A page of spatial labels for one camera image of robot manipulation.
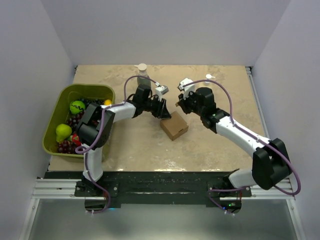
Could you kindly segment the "brown cardboard express box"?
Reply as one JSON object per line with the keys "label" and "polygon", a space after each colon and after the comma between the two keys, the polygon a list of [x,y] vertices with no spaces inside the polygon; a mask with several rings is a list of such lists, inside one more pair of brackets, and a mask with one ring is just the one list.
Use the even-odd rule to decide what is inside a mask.
{"label": "brown cardboard express box", "polygon": [[185,134],[189,129],[189,125],[177,111],[171,113],[170,119],[162,119],[160,127],[172,141]]}

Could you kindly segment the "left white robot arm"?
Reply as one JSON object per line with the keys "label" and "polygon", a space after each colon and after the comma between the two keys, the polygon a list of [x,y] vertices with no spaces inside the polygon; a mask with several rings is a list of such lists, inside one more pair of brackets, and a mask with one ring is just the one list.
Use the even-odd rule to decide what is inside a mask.
{"label": "left white robot arm", "polygon": [[165,85],[155,88],[155,94],[149,86],[140,84],[135,93],[123,102],[111,105],[91,103],[75,133],[79,137],[80,146],[76,153],[84,156],[83,177],[89,180],[86,191],[92,196],[99,196],[104,190],[104,184],[99,181],[103,175],[102,149],[109,139],[113,124],[133,119],[143,112],[149,112],[158,119],[170,119],[164,95],[169,91]]}

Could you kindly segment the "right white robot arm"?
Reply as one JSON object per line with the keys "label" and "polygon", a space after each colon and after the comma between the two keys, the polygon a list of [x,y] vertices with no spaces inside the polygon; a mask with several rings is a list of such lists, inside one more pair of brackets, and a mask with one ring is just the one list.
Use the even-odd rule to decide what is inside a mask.
{"label": "right white robot arm", "polygon": [[208,87],[180,86],[179,90],[177,105],[185,114],[198,115],[207,129],[229,139],[252,158],[250,169],[236,169],[225,178],[222,189],[227,196],[233,197],[241,188],[255,185],[269,190],[292,173],[282,140],[270,140],[238,124],[217,107]]}

